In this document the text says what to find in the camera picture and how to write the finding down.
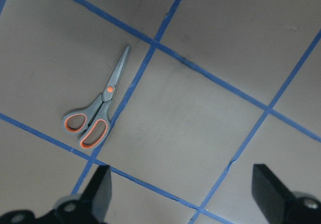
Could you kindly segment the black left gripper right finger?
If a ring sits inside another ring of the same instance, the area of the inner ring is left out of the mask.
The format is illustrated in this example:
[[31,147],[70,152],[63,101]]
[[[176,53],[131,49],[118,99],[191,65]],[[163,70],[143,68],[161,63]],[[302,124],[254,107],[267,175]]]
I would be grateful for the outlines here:
[[265,164],[254,164],[251,194],[268,223],[320,223],[320,201],[290,191]]

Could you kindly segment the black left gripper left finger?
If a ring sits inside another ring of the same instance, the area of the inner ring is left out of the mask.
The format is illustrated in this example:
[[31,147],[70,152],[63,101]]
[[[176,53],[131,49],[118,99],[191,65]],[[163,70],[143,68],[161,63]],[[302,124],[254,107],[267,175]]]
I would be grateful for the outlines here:
[[105,223],[111,202],[110,166],[98,166],[82,194],[65,196],[41,217],[30,210],[13,210],[1,215],[1,223]]

